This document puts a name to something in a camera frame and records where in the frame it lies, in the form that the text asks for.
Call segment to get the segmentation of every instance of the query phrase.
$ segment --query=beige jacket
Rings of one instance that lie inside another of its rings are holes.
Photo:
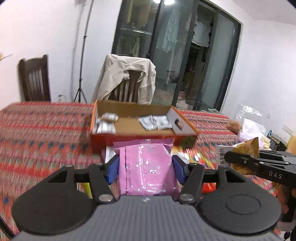
[[[116,54],[107,55],[91,101],[108,99],[112,90],[122,80],[129,79],[128,70],[141,72],[138,79],[138,82],[140,82],[138,103],[151,104],[155,90],[155,65],[147,58],[118,56]]]

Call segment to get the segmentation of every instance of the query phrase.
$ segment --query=light stand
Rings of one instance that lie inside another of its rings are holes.
[[[85,98],[85,95],[83,93],[83,90],[81,88],[81,82],[82,82],[82,65],[83,65],[83,56],[84,56],[84,48],[85,48],[85,40],[86,40],[86,37],[87,37],[87,29],[89,28],[89,19],[90,19],[90,16],[91,16],[91,11],[92,11],[92,7],[93,7],[93,4],[94,4],[94,0],[91,0],[91,5],[89,7],[89,14],[87,16],[87,20],[86,20],[86,26],[85,26],[85,31],[84,31],[84,36],[83,36],[83,44],[82,44],[82,53],[81,53],[81,62],[80,62],[80,77],[79,77],[79,88],[77,90],[77,93],[76,93],[76,96],[75,96],[75,99],[74,99],[74,102],[76,101],[76,98],[78,96],[78,102],[80,103],[81,102],[81,94],[85,100],[85,103],[87,103],[86,101],[86,98]]]

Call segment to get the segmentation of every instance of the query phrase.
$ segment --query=plastic bag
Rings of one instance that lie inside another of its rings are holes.
[[[238,142],[245,142],[248,140],[251,140],[255,137],[259,138],[259,148],[264,148],[264,133],[266,132],[266,129],[264,126],[258,124],[257,122],[254,122],[249,119],[244,119],[242,129],[238,133]]]
[[[238,121],[241,125],[243,125],[245,118],[261,123],[262,114],[248,105],[241,105],[237,111],[234,121]]]

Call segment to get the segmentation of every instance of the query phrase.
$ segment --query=wooden chair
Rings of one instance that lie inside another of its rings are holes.
[[[26,101],[50,101],[47,55],[21,59],[18,71]]]
[[[139,79],[141,73],[138,71],[128,71],[130,79],[122,80],[122,82],[112,90],[109,100],[117,100],[122,102],[138,103],[138,89],[140,86]]]

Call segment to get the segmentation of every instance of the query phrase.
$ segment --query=sliding glass door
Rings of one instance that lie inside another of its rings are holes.
[[[220,110],[237,52],[240,24],[218,10],[214,19],[214,36],[194,109]]]
[[[156,66],[152,103],[176,105],[197,13],[197,0],[164,0],[152,43]]]
[[[123,0],[112,53],[148,58],[159,12],[157,0]]]

